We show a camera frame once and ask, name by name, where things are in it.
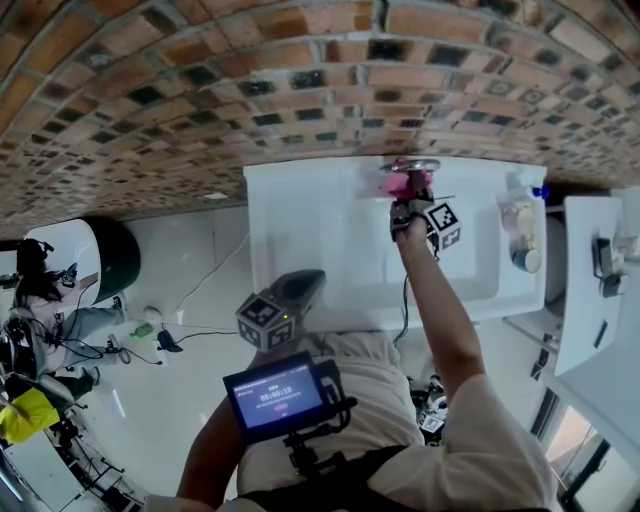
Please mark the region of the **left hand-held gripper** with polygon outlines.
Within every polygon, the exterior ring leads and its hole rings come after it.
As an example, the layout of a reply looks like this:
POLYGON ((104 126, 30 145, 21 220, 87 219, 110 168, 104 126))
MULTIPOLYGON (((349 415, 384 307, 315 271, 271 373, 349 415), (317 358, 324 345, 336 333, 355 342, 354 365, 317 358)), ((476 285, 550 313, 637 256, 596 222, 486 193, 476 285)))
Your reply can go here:
POLYGON ((239 336, 257 350, 272 350, 294 340, 296 320, 302 323, 322 293, 326 273, 298 270, 280 276, 269 288, 273 302, 251 294, 235 313, 239 336))

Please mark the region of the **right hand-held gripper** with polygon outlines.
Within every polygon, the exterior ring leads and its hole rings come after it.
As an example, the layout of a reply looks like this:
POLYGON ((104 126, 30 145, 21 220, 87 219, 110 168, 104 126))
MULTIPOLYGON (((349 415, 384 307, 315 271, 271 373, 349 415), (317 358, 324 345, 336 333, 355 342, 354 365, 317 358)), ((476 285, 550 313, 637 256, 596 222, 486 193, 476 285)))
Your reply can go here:
POLYGON ((413 200, 397 199, 391 203, 390 233, 393 241, 406 231, 413 218, 426 222, 426 237, 434 250, 445 250, 461 238, 461 221, 448 202, 434 203, 431 172, 411 172, 409 185, 413 200))

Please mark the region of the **chrome faucet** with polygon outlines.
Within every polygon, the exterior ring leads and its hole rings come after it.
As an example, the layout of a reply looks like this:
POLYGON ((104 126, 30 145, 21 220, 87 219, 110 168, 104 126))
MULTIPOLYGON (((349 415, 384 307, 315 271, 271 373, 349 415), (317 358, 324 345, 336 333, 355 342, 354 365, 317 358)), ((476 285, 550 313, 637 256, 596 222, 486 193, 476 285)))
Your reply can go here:
POLYGON ((395 160, 380 167, 386 173, 408 173, 408 172, 428 172, 433 173, 440 169, 441 162, 436 159, 407 159, 396 158, 395 160))

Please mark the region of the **pink cloth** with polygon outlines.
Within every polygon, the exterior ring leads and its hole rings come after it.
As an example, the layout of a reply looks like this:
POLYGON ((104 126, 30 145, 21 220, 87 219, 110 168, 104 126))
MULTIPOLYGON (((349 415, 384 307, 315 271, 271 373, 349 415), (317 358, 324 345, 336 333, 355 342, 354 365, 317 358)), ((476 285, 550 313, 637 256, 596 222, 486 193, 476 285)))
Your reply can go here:
POLYGON ((408 173, 386 173, 382 172, 385 176, 385 181, 381 186, 381 189, 394 197, 397 200, 413 200, 409 185, 408 173))

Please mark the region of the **person's right forearm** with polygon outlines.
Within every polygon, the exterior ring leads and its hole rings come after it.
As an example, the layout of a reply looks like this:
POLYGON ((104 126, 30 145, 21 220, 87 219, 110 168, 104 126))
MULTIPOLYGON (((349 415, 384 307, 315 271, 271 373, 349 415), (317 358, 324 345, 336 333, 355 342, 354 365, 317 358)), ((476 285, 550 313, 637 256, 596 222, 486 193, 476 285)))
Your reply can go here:
POLYGON ((481 345, 462 303, 426 244, 398 245, 435 368, 448 399, 485 373, 481 345))

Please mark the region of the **person's left forearm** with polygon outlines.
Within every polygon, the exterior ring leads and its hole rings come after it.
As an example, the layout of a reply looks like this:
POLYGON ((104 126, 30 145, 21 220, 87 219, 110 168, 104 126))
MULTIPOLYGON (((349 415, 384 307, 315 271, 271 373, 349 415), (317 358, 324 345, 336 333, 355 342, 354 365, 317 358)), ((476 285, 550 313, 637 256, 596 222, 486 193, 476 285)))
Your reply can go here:
POLYGON ((176 496, 218 509, 245 447, 233 407, 225 397, 191 446, 176 496))

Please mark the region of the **yellow cloth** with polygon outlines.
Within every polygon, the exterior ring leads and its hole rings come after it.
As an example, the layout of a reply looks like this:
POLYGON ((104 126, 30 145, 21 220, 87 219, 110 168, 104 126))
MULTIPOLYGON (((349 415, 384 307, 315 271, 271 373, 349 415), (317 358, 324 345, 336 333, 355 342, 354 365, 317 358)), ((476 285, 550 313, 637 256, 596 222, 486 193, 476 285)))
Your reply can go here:
POLYGON ((31 388, 12 401, 0 397, 0 438, 9 444, 26 442, 60 421, 57 409, 39 390, 31 388))

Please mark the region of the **person's right hand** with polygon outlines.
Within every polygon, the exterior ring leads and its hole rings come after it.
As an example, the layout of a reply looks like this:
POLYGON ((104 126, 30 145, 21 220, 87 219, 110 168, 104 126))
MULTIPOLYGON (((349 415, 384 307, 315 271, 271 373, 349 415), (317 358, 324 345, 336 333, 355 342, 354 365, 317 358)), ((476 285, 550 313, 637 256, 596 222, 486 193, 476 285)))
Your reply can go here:
POLYGON ((422 217, 410 220, 406 229, 396 234, 396 244, 402 256, 420 253, 432 254, 431 243, 428 240, 428 224, 422 217))

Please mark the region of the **white sink basin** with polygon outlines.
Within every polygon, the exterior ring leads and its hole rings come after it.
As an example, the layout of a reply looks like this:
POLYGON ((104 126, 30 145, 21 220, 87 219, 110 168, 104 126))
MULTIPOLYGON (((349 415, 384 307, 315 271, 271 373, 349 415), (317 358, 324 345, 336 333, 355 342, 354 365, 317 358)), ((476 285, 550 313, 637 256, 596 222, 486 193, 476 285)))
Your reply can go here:
MULTIPOLYGON (((382 192, 383 158, 310 159, 248 166, 254 287, 307 269, 326 273, 305 318, 310 331, 393 331, 415 327, 419 314, 403 286, 405 272, 389 233, 391 200, 382 192)), ((461 239, 440 266, 475 321, 533 312, 544 304, 546 273, 511 261, 517 237, 501 223, 506 174, 532 186, 541 166, 443 157, 433 190, 461 221, 461 239)))

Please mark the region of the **white pump bottle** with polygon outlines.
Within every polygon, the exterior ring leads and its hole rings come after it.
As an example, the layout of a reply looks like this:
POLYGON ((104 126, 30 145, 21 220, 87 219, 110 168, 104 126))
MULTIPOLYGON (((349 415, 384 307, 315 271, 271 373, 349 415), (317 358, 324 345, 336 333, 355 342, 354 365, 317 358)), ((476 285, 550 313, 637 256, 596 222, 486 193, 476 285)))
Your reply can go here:
POLYGON ((506 174, 506 191, 502 195, 505 201, 517 201, 529 198, 529 185, 521 180, 521 171, 506 174))

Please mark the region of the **black chest monitor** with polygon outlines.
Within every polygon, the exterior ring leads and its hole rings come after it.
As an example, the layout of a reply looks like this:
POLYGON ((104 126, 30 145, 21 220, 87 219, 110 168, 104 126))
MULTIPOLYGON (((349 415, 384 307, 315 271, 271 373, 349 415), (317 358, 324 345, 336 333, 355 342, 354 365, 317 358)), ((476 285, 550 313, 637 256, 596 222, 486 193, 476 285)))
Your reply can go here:
POLYGON ((223 382, 248 445, 328 419, 329 401, 308 352, 226 376, 223 382))

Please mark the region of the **person's cream t-shirt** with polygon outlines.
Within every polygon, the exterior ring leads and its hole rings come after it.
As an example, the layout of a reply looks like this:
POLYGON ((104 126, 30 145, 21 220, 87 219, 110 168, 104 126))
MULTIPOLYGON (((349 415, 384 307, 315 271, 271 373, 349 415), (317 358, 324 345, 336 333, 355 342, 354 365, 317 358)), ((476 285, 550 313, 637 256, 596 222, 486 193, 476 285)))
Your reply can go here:
MULTIPOLYGON (((353 419, 341 433, 314 442, 322 456, 342 451, 347 461, 386 447, 404 449, 369 480, 375 492, 419 512, 549 512, 556 483, 537 440, 513 418, 490 379, 477 375, 452 399, 442 442, 425 444, 400 356, 384 336, 311 336, 303 347, 315 360, 333 360, 353 419)), ((267 512, 241 498, 304 482, 280 439, 245 448, 231 479, 238 495, 218 509, 189 499, 150 496, 144 512, 267 512)))

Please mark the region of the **dark cup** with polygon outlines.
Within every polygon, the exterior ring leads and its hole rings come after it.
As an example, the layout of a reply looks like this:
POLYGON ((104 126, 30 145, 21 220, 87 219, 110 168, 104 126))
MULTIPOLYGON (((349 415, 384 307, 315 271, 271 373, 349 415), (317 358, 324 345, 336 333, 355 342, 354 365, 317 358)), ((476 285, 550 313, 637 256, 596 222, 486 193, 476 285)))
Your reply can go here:
POLYGON ((535 274, 541 268, 542 256, 538 249, 522 248, 512 253, 511 261, 518 269, 535 274))

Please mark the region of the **person's legs and shoes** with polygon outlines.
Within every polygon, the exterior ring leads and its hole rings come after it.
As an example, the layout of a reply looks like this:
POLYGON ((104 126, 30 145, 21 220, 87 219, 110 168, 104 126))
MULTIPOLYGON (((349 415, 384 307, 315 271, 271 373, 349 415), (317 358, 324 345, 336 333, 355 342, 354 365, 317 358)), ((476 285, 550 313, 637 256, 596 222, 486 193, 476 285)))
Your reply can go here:
POLYGON ((427 446, 438 446, 448 415, 448 401, 439 375, 427 381, 408 378, 410 397, 416 409, 416 421, 427 446))

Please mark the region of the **black chest harness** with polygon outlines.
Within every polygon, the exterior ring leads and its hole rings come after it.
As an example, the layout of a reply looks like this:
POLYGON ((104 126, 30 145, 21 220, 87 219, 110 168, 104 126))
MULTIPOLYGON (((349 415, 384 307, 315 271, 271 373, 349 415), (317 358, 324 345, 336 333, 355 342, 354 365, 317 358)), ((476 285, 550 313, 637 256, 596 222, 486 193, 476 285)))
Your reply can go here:
POLYGON ((368 480, 403 449, 394 446, 369 451, 332 472, 293 486, 247 493, 241 498, 267 512, 419 512, 368 486, 368 480))

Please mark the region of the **white dark-sided tub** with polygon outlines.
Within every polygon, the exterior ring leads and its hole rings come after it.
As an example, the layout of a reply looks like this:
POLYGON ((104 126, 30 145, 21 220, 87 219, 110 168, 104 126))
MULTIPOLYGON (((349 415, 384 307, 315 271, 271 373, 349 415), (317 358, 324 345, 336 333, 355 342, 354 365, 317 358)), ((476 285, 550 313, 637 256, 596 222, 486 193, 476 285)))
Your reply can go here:
POLYGON ((133 284, 140 272, 135 237, 110 218, 77 218, 34 228, 26 236, 53 248, 45 260, 48 269, 62 271, 76 265, 78 278, 97 276, 87 291, 64 302, 68 308, 91 307, 106 300, 133 284))

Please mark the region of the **black charger device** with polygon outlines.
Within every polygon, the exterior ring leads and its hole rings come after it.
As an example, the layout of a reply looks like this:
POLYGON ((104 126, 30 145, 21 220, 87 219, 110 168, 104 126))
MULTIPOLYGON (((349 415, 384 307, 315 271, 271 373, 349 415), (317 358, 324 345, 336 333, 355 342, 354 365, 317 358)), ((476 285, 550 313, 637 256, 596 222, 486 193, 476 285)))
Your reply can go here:
POLYGON ((594 275, 601 279, 607 279, 614 274, 611 240, 597 238, 592 246, 594 275))

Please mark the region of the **black and white adapter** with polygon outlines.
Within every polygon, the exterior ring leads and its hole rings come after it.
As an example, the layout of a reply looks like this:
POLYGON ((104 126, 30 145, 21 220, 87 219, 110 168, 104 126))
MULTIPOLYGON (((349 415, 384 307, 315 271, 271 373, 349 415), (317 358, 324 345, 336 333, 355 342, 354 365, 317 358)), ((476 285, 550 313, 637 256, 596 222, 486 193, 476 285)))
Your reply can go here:
POLYGON ((600 293, 604 298, 624 295, 628 282, 629 276, 626 273, 609 274, 601 280, 600 293))

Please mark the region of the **dark-framed window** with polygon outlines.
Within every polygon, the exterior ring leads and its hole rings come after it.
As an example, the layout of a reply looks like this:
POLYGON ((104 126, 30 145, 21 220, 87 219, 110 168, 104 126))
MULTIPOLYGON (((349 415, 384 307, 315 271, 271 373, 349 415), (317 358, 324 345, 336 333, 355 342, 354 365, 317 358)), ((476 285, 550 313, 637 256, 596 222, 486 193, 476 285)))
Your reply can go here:
POLYGON ((551 512, 640 512, 640 472, 547 389, 531 426, 557 483, 551 512))

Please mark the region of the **black monitor mount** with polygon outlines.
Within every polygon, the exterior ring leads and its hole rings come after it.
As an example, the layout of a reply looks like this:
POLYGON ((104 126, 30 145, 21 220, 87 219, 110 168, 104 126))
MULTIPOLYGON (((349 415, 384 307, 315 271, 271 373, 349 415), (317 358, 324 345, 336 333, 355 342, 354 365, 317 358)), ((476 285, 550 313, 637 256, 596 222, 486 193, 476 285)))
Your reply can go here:
POLYGON ((358 404, 355 397, 346 395, 340 371, 333 360, 314 364, 311 375, 316 379, 321 404, 296 414, 283 440, 284 446, 291 450, 289 458, 293 467, 305 479, 317 478, 346 464, 342 451, 321 460, 307 442, 341 433, 350 424, 352 409, 358 404))

